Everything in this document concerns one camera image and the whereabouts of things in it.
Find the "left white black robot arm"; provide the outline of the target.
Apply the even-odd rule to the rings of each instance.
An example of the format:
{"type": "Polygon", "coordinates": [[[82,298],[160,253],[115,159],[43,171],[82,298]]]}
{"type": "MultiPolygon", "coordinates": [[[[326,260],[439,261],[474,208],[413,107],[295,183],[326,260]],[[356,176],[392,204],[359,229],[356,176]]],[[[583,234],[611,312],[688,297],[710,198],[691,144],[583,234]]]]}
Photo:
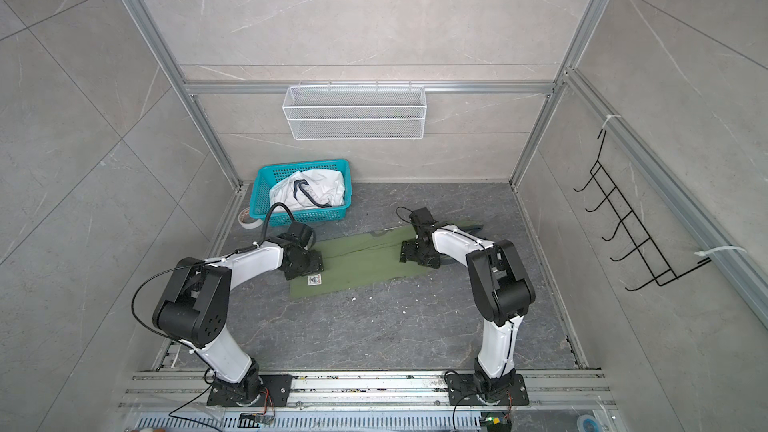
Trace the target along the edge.
{"type": "Polygon", "coordinates": [[[268,403],[269,388],[257,361],[227,329],[230,293],[268,272],[286,280],[323,271],[321,253],[313,248],[314,230],[292,222],[286,232],[227,256],[184,258],[170,278],[153,312],[152,324],[191,349],[213,372],[210,405],[251,406],[268,403]]]}

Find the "green tank top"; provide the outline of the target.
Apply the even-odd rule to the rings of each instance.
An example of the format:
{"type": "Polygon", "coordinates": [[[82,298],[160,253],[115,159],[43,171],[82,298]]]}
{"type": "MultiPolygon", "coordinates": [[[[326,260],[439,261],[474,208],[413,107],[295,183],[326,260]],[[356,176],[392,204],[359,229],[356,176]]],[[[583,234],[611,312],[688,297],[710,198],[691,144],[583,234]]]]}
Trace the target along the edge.
{"type": "MultiPolygon", "coordinates": [[[[414,229],[401,227],[378,235],[360,234],[322,242],[313,249],[321,253],[324,271],[289,281],[291,297],[311,297],[437,270],[399,261],[402,242],[415,237],[414,229]]],[[[462,266],[467,265],[468,254],[493,246],[450,224],[439,228],[432,237],[441,259],[446,256],[462,266]]]]}

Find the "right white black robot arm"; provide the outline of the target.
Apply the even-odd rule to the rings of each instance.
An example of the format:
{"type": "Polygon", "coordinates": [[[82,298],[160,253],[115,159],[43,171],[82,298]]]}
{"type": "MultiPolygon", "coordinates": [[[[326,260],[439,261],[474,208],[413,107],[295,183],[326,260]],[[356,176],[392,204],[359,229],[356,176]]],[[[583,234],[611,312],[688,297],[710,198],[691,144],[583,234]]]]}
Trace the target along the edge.
{"type": "Polygon", "coordinates": [[[443,374],[450,405],[529,405],[514,351],[536,292],[515,245],[508,240],[481,239],[455,225],[440,223],[426,208],[410,211],[407,221],[416,237],[402,243],[400,261],[437,269],[448,256],[465,266],[474,304],[483,318],[482,344],[473,372],[448,370],[443,374]]]}

